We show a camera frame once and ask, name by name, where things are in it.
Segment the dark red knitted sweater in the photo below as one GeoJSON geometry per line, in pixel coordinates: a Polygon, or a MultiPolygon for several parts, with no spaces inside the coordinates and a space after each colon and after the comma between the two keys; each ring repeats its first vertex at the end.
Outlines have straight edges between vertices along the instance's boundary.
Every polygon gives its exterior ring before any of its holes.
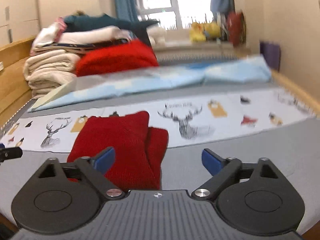
{"type": "Polygon", "coordinates": [[[125,116],[93,116],[76,137],[67,161],[94,157],[112,147],[115,162],[105,173],[109,181],[123,191],[159,190],[168,141],[167,130],[149,126],[146,111],[125,116]]]}

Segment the yellow plush toys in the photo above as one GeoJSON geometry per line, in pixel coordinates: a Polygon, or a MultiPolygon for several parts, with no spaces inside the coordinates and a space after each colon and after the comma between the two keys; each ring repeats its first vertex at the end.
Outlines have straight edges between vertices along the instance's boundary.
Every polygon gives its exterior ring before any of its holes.
{"type": "Polygon", "coordinates": [[[206,42],[220,37],[221,28],[215,21],[211,23],[193,22],[189,29],[191,42],[206,42]]]}

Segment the light blue folded quilt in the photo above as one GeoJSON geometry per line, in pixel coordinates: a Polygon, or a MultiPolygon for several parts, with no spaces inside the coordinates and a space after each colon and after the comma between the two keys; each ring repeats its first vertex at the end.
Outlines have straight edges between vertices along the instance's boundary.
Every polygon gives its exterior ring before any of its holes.
{"type": "Polygon", "coordinates": [[[88,75],[54,89],[38,99],[28,112],[204,83],[266,83],[271,76],[270,68],[260,55],[233,61],[203,61],[88,75]]]}

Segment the dark red cushion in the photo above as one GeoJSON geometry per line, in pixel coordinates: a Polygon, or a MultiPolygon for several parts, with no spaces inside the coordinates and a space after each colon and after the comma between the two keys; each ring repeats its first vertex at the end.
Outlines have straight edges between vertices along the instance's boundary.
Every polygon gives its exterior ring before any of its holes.
{"type": "Polygon", "coordinates": [[[246,21],[242,11],[228,14],[227,31],[228,40],[234,47],[246,43],[246,21]]]}

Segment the cream folded blankets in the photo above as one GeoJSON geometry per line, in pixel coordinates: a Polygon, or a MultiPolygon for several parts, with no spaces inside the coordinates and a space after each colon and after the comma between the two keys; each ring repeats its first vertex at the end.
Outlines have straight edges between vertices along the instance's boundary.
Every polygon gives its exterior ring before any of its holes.
{"type": "Polygon", "coordinates": [[[80,56],[52,50],[26,60],[23,75],[31,89],[32,99],[39,99],[57,87],[76,78],[75,67],[80,56]]]}

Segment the blue curtain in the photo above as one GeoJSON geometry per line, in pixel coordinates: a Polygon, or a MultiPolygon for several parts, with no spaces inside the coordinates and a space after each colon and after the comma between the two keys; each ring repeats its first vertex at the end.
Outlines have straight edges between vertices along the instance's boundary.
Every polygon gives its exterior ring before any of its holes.
{"type": "Polygon", "coordinates": [[[130,22],[138,21],[136,0],[115,0],[115,8],[119,19],[130,22]]]}

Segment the dark teal garment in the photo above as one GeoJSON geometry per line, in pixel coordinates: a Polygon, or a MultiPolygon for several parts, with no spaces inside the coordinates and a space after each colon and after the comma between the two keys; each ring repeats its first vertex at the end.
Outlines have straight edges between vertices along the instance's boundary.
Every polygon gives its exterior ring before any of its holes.
{"type": "Polygon", "coordinates": [[[130,31],[136,38],[147,46],[151,46],[147,28],[159,24],[158,20],[131,22],[114,18],[107,14],[97,17],[91,17],[88,15],[69,15],[66,16],[63,21],[67,25],[66,32],[92,31],[104,27],[115,26],[119,29],[130,31]]]}

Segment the printed deer bed sheet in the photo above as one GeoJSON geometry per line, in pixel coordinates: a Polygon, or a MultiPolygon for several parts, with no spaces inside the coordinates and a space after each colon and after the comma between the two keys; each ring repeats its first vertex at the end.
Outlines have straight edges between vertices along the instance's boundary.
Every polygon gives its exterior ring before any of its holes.
{"type": "Polygon", "coordinates": [[[20,118],[1,143],[67,153],[90,117],[140,111],[148,113],[151,126],[167,130],[171,148],[242,137],[314,117],[310,107],[283,88],[252,89],[20,118]]]}

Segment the wooden bed frame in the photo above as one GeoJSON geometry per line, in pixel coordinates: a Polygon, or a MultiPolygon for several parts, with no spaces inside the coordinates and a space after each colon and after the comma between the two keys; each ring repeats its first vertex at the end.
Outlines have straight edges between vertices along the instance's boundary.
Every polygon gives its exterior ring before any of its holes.
{"type": "Polygon", "coordinates": [[[35,36],[31,36],[1,47],[1,126],[31,99],[31,90],[23,76],[23,66],[34,39],[35,36]]]}

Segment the purple box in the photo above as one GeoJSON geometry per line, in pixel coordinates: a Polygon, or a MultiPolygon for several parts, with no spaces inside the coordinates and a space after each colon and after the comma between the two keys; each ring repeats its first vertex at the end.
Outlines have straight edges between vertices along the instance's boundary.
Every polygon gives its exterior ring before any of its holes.
{"type": "Polygon", "coordinates": [[[260,54],[263,55],[267,65],[275,70],[280,70],[280,61],[281,61],[281,48],[280,45],[267,42],[260,41],[260,54]]]}

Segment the bright red fleece blanket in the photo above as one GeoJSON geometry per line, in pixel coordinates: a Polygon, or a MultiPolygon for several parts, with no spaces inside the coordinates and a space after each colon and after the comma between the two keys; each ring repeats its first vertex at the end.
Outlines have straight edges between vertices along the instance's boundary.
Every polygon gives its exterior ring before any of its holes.
{"type": "Polygon", "coordinates": [[[158,66],[153,49],[140,40],[133,40],[86,54],[77,62],[75,74],[80,77],[158,66]]]}

